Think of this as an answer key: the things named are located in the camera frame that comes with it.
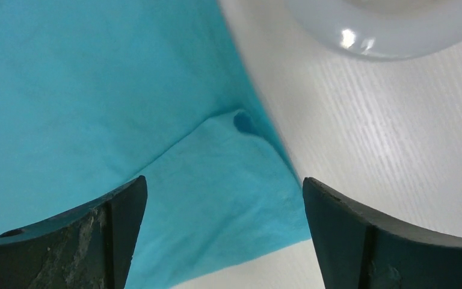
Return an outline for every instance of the white table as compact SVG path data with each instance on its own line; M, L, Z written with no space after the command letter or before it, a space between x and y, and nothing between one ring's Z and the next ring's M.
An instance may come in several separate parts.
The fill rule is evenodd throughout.
M300 179L462 237L462 43L367 63L323 48L283 0L221 0ZM323 288L310 241L180 288Z

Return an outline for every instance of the blue cloth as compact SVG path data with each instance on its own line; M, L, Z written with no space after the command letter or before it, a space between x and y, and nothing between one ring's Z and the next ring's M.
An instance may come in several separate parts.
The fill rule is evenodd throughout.
M167 288L308 237L298 182L257 133L244 111L213 117L140 172L150 193L127 288Z
M268 220L255 215L258 208L266 205L260 203L259 194L270 193L266 184L264 191L257 191L257 183L264 181L264 175L256 176L260 170L249 170L250 163L226 159L225 154L211 162L207 160L208 166L204 167L197 167L197 161L185 163L186 170L176 170L168 161L160 162L166 152L171 154L185 143L191 146L191 151L188 152L190 157L184 156L184 159L203 157L208 152L205 145L212 141L215 145L223 145L210 137L213 135L229 135L230 143L235 139L243 142L241 138L231 137L226 125L206 128L215 131L208 132L208 140L200 140L201 148L187 141L196 128L207 127L201 126L206 119L240 107L248 114L240 114L244 117L238 117L236 122L241 123L242 129L251 129L262 137L265 151L259 154L269 157L257 158L249 148L240 154L258 162L255 166L263 166L264 172L286 174L277 178L283 180L277 181L277 188L297 200L293 203L297 204L296 210L272 193L272 203L268 206L276 204L278 215ZM250 140L257 143L258 138ZM237 144L235 154L227 157L236 157L238 148L244 147L244 144ZM196 231L207 234L198 240L217 240L220 234L241 234L240 241L250 244L258 242L260 235L263 236L261 242L264 238L272 240L264 242L261 248L252 246L236 253L233 258L228 255L209 258L209 253L195 251L199 255L194 258L199 259L193 262L198 265L176 267L181 271L175 273L172 269L176 264L192 264L192 261L183 259L186 258L183 254L164 255L165 263L157 268L165 270L165 275L159 277L152 275L147 265L143 265L141 271L138 261L134 261L132 273L136 275L131 273L131 280L148 276L143 288L169 286L309 238L304 227L305 218L300 214L303 210L300 188L294 187L298 184L290 170L286 170L289 166L285 161L278 138L241 66L216 1L0 0L0 233L92 200L144 168L148 170L149 164L151 172L153 167L157 172L150 173L148 179L153 187L145 220L148 219L150 226L161 226L165 217L155 209L160 206L155 202L156 194L168 193L171 188L162 183L167 176L157 176L161 172L176 172L185 186L191 188L187 194L194 194L192 189L197 187L201 196L215 194L218 200L229 201L228 207L221 204L221 220L231 222L234 215L224 212L234 211L236 199L228 199L225 195L237 193L232 182L237 181L237 176L230 178L230 182L219 183L216 190L213 180L197 180L190 173L193 170L202 174L206 169L208 174L221 176L229 169L228 163L235 164L236 172L249 172L246 178L240 179L243 182L240 193L250 191L248 201L255 202L248 207L251 211L237 209L234 214L240 212L244 217L230 223L229 228L225 222L208 224L208 228ZM170 203L163 204L166 208L191 207L189 202L193 200L162 200L168 201ZM255 219L267 223L245 229L250 228L248 223ZM178 225L191 228L190 224ZM278 231L277 235L255 231L275 226L279 226L279 230L289 227L295 231ZM286 236L279 239L281 233ZM181 230L180 234L195 233ZM148 239L141 237L141 242L145 240ZM166 243L163 252L172 252L168 250L174 245ZM194 248L200 245L190 244ZM239 247L244 244L222 249L238 252ZM160 258L156 255L160 252L140 248L137 252Z

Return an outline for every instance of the blue napkin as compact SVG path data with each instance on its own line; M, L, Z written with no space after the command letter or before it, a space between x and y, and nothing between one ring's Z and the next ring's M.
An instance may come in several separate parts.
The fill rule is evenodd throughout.
M257 133L244 111L213 117L140 172L149 198L127 288L167 288L309 237L298 182Z

